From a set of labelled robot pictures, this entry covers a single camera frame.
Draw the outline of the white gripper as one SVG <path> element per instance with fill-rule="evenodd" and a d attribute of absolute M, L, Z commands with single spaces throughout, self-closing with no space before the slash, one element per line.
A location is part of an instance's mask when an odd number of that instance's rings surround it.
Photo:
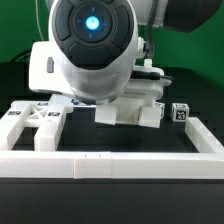
<path fill-rule="evenodd" d="M 151 73 L 156 73 L 161 76 L 164 75 L 164 71 L 159 68 L 135 66 L 122 97 L 149 98 L 153 100 L 161 99 L 163 96 L 165 81 L 162 78 L 156 80 L 151 79 Z"/>

